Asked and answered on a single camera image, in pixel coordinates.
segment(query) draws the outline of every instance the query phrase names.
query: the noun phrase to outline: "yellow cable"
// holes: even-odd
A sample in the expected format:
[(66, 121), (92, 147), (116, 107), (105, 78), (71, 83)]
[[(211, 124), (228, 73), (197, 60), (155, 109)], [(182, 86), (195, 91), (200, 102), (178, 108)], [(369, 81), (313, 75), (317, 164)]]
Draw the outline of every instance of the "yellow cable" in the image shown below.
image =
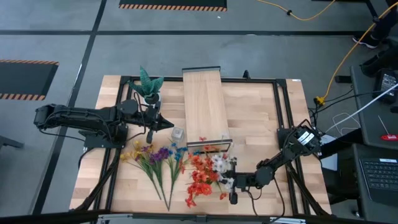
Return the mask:
[[(390, 6), (388, 9), (386, 9), (380, 16), (379, 19), (383, 18), (384, 15), (387, 14), (387, 12), (389, 12), (394, 6), (398, 5), (398, 2), (394, 3), (392, 6)], [(336, 68), (333, 76), (330, 79), (329, 85), (328, 85), (328, 89), (326, 91), (325, 96), (323, 97), (317, 97), (318, 102), (323, 105), (325, 104), (325, 98), (329, 95), (329, 91), (330, 91), (330, 87), (331, 84), (333, 83), (333, 79), (335, 78), (338, 70), (340, 69), (340, 67), (344, 64), (345, 60), (348, 58), (348, 56), (351, 54), (351, 52), (355, 49), (355, 47), (362, 41), (362, 39), (366, 36), (366, 34), (368, 34), (368, 32), (374, 27), (374, 25), (376, 25), (375, 23), (373, 23), (368, 29), (367, 31), (362, 35), (362, 37), (357, 41), (357, 43), (355, 43), (355, 45), (351, 48), (351, 50), (349, 50), (349, 52), (346, 54), (346, 56), (343, 58), (343, 60), (340, 62), (340, 64), (338, 65), (338, 67)]]
[[(278, 4), (275, 4), (275, 3), (271, 3), (271, 2), (267, 2), (267, 1), (263, 1), (263, 0), (257, 0), (257, 1), (263, 2), (263, 3), (266, 3), (266, 4), (270, 4), (271, 6), (278, 7), (279, 9), (281, 9), (281, 10), (283, 10), (283, 11), (285, 11), (285, 12), (288, 12), (288, 11), (289, 11), (289, 10), (285, 9), (284, 7), (282, 7), (282, 6), (278, 5)], [(335, 1), (336, 1), (336, 0), (333, 0), (331, 3), (329, 3), (329, 5), (328, 5), (326, 8), (324, 8), (322, 11), (320, 11), (320, 12), (319, 12), (318, 14), (316, 14), (315, 16), (310, 17), (310, 18), (308, 18), (308, 19), (301, 19), (301, 18), (297, 17), (296, 15), (294, 15), (293, 13), (290, 13), (290, 15), (292, 15), (294, 18), (296, 18), (296, 19), (298, 19), (298, 20), (300, 20), (300, 21), (310, 21), (310, 20), (312, 20), (312, 19), (318, 17), (318, 16), (319, 16), (320, 14), (322, 14), (323, 12), (325, 12)]]
[[(266, 4), (270, 4), (271, 6), (278, 7), (279, 9), (281, 9), (281, 10), (283, 10), (283, 11), (285, 11), (285, 12), (288, 12), (288, 11), (289, 11), (289, 10), (285, 9), (284, 7), (282, 7), (282, 6), (278, 5), (278, 4), (275, 4), (275, 3), (271, 3), (271, 2), (267, 2), (267, 1), (263, 1), (263, 0), (257, 0), (257, 1), (263, 2), (263, 3), (266, 3)], [(320, 14), (322, 14), (323, 12), (325, 12), (335, 1), (336, 1), (336, 0), (333, 0), (326, 8), (324, 8), (322, 11), (320, 11), (320, 12), (319, 12), (318, 14), (316, 14), (315, 16), (313, 16), (313, 17), (311, 17), (311, 18), (308, 18), (308, 19), (301, 19), (301, 18), (299, 18), (299, 17), (293, 15), (293, 13), (290, 13), (290, 15), (292, 15), (294, 18), (296, 18), (296, 19), (298, 19), (298, 20), (300, 20), (300, 21), (309, 21), (309, 20), (311, 20), (311, 19), (314, 19), (314, 18), (318, 17), (318, 16), (319, 16)], [(390, 11), (393, 7), (395, 7), (396, 5), (398, 5), (398, 2), (394, 3), (394, 4), (393, 4), (392, 6), (390, 6), (388, 9), (386, 9), (386, 10), (379, 16), (379, 19), (383, 18), (384, 15), (386, 15), (387, 12), (389, 12), (389, 11)], [(325, 104), (325, 98), (329, 95), (329, 91), (330, 91), (331, 84), (333, 83), (333, 79), (335, 78), (337, 72), (339, 71), (339, 69), (341, 68), (341, 66), (344, 64), (344, 62), (346, 61), (346, 59), (348, 58), (348, 56), (349, 56), (349, 55), (352, 53), (352, 51), (355, 49), (355, 47), (363, 40), (363, 38), (364, 38), (364, 37), (366, 36), (366, 34), (368, 34), (368, 32), (374, 27), (374, 25), (376, 25), (376, 24), (373, 23), (373, 24), (367, 29), (367, 31), (362, 35), (362, 37), (357, 41), (357, 43), (355, 43), (355, 45), (351, 48), (351, 50), (349, 50), (349, 52), (346, 54), (346, 56), (343, 58), (343, 60), (342, 60), (342, 61), (340, 62), (340, 64), (337, 66), (337, 68), (336, 68), (334, 74), (332, 75), (332, 77), (331, 77), (331, 79), (330, 79), (330, 82), (329, 82), (329, 85), (328, 85), (328, 89), (326, 90), (325, 96), (323, 96), (323, 97), (319, 97), (319, 96), (315, 97), (314, 100), (317, 102), (317, 104), (319, 104), (320, 106)]]

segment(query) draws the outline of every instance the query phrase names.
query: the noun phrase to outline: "gray concrete floor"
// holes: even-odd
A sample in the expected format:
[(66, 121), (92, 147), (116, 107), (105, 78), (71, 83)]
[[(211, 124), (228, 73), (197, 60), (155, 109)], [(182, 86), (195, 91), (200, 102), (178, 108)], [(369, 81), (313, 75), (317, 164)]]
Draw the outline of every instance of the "gray concrete floor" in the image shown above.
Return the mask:
[[(327, 5), (311, 0), (278, 3), (300, 17), (309, 17)], [(385, 8), (384, 2), (374, 3), (378, 12)], [(0, 0), (0, 5), (0, 30), (91, 30), (100, 1)], [(228, 0), (226, 13), (129, 11), (118, 9), (117, 0), (108, 0), (99, 29), (363, 30), (370, 24), (371, 15), (360, 3), (338, 2), (318, 19), (300, 22), (254, 0)], [(60, 62), (45, 101), (0, 100), (0, 134), (25, 143), (23, 149), (4, 147), (0, 151), (0, 217), (31, 212), (53, 143), (53, 137), (40, 134), (33, 126), (34, 109), (67, 103), (87, 41), (87, 35), (0, 35), (0, 58)], [(249, 70), (252, 77), (299, 78), (307, 103), (313, 106), (312, 98), (324, 94), (334, 69), (352, 45), (348, 36), (97, 36), (76, 106), (95, 106), (103, 75), (137, 75), (140, 65), (151, 75), (180, 76), (185, 67), (219, 65), (224, 77), (240, 77)], [(339, 74), (349, 75), (350, 65), (362, 63), (376, 52), (359, 47)], [(348, 90), (349, 85), (333, 84), (330, 98)], [(318, 127), (327, 129), (333, 124), (331, 117), (355, 110), (353, 100), (337, 104), (319, 114)], [(74, 130), (68, 134), (78, 135)], [(335, 130), (330, 134), (339, 135)], [(80, 142), (65, 140), (43, 212), (68, 210), (82, 147)], [(343, 217), (342, 211), (350, 208), (335, 205), (332, 209)]]

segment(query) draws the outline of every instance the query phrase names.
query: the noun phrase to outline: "wooden board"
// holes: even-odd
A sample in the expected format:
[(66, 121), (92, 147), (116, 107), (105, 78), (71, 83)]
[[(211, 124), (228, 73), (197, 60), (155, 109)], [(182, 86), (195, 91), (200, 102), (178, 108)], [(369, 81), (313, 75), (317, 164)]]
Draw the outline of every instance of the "wooden board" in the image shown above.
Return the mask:
[[(105, 76), (101, 86), (97, 108), (113, 106), (118, 92), (120, 76)], [(308, 117), (307, 104), (300, 80), (287, 80), (289, 98), (295, 124), (299, 124)], [(278, 153), (276, 129), (278, 127), (275, 100), (271, 84), (261, 83), (222, 83), (223, 97), (228, 119), (228, 127), (234, 147), (231, 154), (238, 158), (239, 172), (254, 172), (256, 164), (265, 158), (271, 158)], [(165, 82), (162, 89), (162, 115), (178, 127), (185, 128), (184, 90), (182, 82)], [(130, 126), (129, 136), (142, 129)], [(155, 147), (169, 144), (172, 129), (154, 133)], [(141, 142), (146, 136), (140, 136)], [(131, 151), (131, 142), (123, 152)], [(98, 181), (104, 149), (94, 149), (82, 160), (76, 186), (73, 192), (70, 208), (79, 206), (84, 198), (93, 190)], [(328, 196), (323, 181), (319, 161), (313, 156), (302, 157), (302, 167), (305, 183), (315, 200), (327, 212), (331, 212)], [(213, 188), (213, 194), (196, 199), (197, 207), (188, 208), (185, 205), (187, 198), (187, 184), (192, 182), (191, 170), (180, 175), (175, 183), (171, 209), (168, 212), (164, 202), (157, 197), (154, 187), (145, 173), (136, 167), (120, 163), (116, 179), (115, 191), (111, 210), (113, 212), (146, 212), (146, 213), (190, 213), (190, 214), (218, 214), (218, 215), (254, 215), (251, 200), (247, 193), (238, 192), (238, 204), (231, 205), (228, 199), (220, 200), (220, 190)], [(285, 215), (291, 215), (289, 190), (284, 167), (278, 169), (275, 175), (282, 196), (286, 204)], [(170, 193), (170, 173), (164, 166), (164, 189), (166, 197)], [(296, 187), (299, 211), (302, 212), (300, 193)], [(251, 189), (253, 197), (258, 197), (259, 191)], [(101, 208), (108, 187), (105, 186)], [(262, 189), (262, 197), (255, 201), (259, 215), (280, 215), (282, 200), (279, 197), (274, 181)]]
[(183, 72), (183, 92), (187, 144), (229, 139), (220, 71)]

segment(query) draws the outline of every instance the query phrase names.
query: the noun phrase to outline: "potted plant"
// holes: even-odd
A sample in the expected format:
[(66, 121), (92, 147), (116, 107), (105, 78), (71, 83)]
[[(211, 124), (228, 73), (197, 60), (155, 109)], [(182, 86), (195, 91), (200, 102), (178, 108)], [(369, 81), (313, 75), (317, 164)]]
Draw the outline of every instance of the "potted plant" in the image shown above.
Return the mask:
[(154, 105), (161, 100), (159, 90), (163, 85), (163, 77), (151, 80), (147, 71), (140, 66), (140, 81), (141, 85), (136, 85), (133, 82), (129, 82), (129, 85), (133, 90), (144, 97), (145, 103)]

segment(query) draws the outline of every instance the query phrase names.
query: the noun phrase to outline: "green succulent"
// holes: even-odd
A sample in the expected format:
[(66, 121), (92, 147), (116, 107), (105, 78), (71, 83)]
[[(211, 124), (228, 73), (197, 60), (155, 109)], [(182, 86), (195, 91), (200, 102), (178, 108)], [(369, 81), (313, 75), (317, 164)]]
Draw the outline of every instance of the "green succulent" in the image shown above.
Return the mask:
[(144, 98), (152, 98), (159, 92), (163, 85), (163, 77), (151, 80), (148, 76), (147, 71), (140, 66), (140, 80), (141, 85), (136, 85), (133, 82), (129, 82), (129, 85), (133, 90), (140, 94)]

